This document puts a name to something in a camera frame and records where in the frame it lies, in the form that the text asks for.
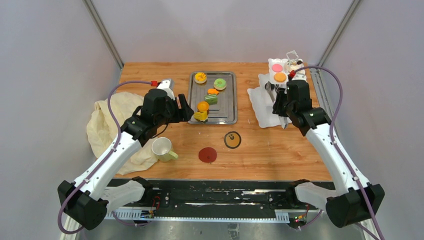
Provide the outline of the yellow cake slice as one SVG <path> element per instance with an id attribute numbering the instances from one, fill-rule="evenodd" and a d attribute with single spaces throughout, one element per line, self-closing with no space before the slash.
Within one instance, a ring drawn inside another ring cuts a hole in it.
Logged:
<path id="1" fill-rule="evenodd" d="M 196 121 L 207 122 L 208 121 L 208 112 L 207 111 L 197 111 L 193 114 L 193 117 Z"/>

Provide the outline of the orange macaron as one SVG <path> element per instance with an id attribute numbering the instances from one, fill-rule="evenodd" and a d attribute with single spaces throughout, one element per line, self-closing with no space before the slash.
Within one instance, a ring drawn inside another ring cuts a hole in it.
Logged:
<path id="1" fill-rule="evenodd" d="M 210 108 L 210 105 L 206 101 L 201 101 L 197 104 L 197 110 L 199 112 L 208 112 Z"/>

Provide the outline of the orange biscuit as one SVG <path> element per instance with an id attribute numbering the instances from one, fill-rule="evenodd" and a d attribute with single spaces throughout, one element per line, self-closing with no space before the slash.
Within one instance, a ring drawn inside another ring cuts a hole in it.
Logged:
<path id="1" fill-rule="evenodd" d="M 287 75 L 283 72 L 275 73 L 273 79 L 278 83 L 283 83 L 287 80 Z"/>

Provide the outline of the white three-tier dessert stand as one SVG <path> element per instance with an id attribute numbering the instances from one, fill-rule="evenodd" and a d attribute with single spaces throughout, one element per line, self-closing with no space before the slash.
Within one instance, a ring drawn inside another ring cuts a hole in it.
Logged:
<path id="1" fill-rule="evenodd" d="M 277 114 L 273 114 L 273 105 L 279 88 L 285 88 L 289 81 L 287 62 L 297 60 L 302 59 L 299 58 L 295 50 L 287 52 L 285 58 L 269 58 L 268 73 L 258 75 L 259 87 L 249 88 L 247 90 L 249 100 L 252 104 L 252 109 L 260 128 L 281 126 L 283 129 L 286 129 L 289 124 L 292 123 L 292 121 L 287 117 L 281 117 Z M 277 72 L 272 71 L 271 67 L 273 64 L 281 64 L 283 66 L 283 71 L 281 73 L 285 73 L 287 75 L 285 82 L 276 82 L 274 80 L 274 74 Z"/>

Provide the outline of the steel baking tray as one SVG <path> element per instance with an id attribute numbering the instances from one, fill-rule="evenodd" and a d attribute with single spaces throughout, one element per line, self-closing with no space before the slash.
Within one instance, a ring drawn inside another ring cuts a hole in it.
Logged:
<path id="1" fill-rule="evenodd" d="M 198 111 L 198 103 L 205 100 L 209 89 L 214 88 L 217 79 L 226 82 L 226 88 L 217 94 L 217 102 L 209 106 L 206 125 L 233 125 L 238 120 L 236 75 L 231 71 L 205 71 L 206 82 L 195 82 L 196 71 L 189 77 L 187 102 L 194 111 Z"/>

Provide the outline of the orange star cookie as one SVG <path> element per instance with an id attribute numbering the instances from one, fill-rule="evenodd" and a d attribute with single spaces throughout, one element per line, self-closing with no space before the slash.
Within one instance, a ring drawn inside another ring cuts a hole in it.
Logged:
<path id="1" fill-rule="evenodd" d="M 215 88 L 209 88 L 208 90 L 207 90 L 207 94 L 208 95 L 218 95 L 220 92 L 217 90 L 217 89 L 215 89 Z"/>

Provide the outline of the white chocolate donut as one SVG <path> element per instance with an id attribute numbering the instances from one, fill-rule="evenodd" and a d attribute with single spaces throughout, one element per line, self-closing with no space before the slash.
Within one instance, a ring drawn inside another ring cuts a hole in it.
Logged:
<path id="1" fill-rule="evenodd" d="M 288 73 L 291 73 L 292 71 L 296 71 L 300 68 L 304 67 L 304 63 L 302 60 L 298 59 L 296 61 L 294 60 L 289 60 L 286 64 L 286 69 Z"/>

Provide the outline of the pink macaron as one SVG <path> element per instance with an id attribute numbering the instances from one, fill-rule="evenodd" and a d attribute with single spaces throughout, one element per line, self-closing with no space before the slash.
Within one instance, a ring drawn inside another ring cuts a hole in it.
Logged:
<path id="1" fill-rule="evenodd" d="M 275 73 L 280 73 L 283 71 L 283 66 L 279 63 L 275 63 L 271 66 L 272 71 L 274 71 Z"/>

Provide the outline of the green frosted donut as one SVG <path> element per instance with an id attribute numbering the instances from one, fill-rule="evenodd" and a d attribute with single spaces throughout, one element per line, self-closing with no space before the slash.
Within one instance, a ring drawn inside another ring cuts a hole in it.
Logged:
<path id="1" fill-rule="evenodd" d="M 223 78 L 217 78 L 213 83 L 213 87 L 218 91 L 222 91 L 227 87 L 227 81 Z"/>

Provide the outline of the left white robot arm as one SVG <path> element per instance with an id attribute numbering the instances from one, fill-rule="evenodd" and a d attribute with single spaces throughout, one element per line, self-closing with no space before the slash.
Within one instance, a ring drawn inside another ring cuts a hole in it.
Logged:
<path id="1" fill-rule="evenodd" d="M 68 235 L 79 232 L 64 228 L 63 214 L 76 221 L 80 230 L 92 230 L 107 214 L 129 203 L 149 206 L 153 201 L 152 185 L 142 177 L 110 189 L 107 186 L 124 163 L 158 135 L 158 128 L 188 122 L 193 114 L 184 94 L 174 97 L 171 90 L 150 89 L 143 104 L 118 126 L 117 136 L 100 158 L 73 182 L 64 180 L 58 186 L 60 231 Z"/>

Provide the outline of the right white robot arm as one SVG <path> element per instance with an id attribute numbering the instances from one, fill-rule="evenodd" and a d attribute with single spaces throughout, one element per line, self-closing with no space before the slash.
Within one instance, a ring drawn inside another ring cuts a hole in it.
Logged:
<path id="1" fill-rule="evenodd" d="M 385 191 L 371 184 L 353 163 L 337 138 L 331 120 L 321 107 L 313 107 L 310 86 L 305 80 L 290 80 L 280 87 L 274 113 L 288 117 L 313 145 L 328 169 L 335 189 L 329 190 L 309 180 L 291 182 L 286 203 L 294 209 L 303 204 L 324 210 L 338 228 L 371 219 L 380 208 Z"/>

